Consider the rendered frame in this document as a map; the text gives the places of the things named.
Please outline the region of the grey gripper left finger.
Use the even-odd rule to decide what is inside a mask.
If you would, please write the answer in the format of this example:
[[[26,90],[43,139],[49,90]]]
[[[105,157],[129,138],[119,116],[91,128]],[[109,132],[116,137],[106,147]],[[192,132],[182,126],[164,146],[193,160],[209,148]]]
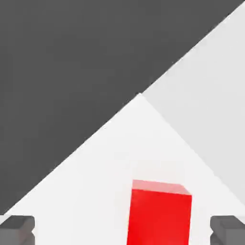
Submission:
[[[0,224],[0,245],[35,245],[31,215],[11,215]]]

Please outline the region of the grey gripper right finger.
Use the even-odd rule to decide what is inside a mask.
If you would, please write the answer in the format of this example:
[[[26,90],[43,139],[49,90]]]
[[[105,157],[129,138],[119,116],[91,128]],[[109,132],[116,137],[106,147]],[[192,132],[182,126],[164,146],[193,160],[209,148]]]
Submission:
[[[233,215],[212,216],[210,245],[245,245],[245,224]]]

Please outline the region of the small red cube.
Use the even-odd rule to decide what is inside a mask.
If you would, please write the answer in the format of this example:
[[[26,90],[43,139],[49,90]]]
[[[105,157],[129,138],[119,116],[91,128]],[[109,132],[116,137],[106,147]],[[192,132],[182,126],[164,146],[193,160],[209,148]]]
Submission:
[[[189,245],[191,206],[180,184],[133,180],[127,245]]]

